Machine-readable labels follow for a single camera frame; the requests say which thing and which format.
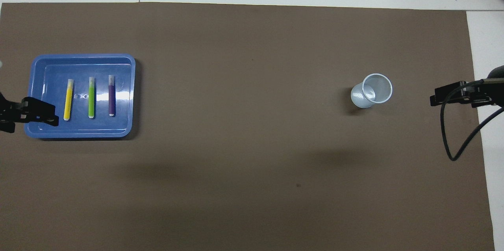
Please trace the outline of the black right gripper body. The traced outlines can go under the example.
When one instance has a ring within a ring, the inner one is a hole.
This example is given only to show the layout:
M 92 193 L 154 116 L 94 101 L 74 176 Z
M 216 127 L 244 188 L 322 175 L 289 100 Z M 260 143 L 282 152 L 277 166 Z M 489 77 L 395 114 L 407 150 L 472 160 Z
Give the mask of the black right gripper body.
M 499 66 L 490 71 L 484 83 L 475 86 L 473 97 L 475 101 L 471 103 L 472 108 L 486 105 L 496 105 L 504 107 L 504 67 Z

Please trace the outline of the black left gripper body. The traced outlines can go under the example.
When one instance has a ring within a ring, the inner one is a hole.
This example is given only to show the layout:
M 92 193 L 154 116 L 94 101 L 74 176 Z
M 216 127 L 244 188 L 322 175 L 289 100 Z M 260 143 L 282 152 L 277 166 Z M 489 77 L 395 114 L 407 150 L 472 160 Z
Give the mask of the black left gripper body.
M 17 121 L 17 102 L 7 100 L 0 93 L 0 130 L 6 133 L 14 133 Z

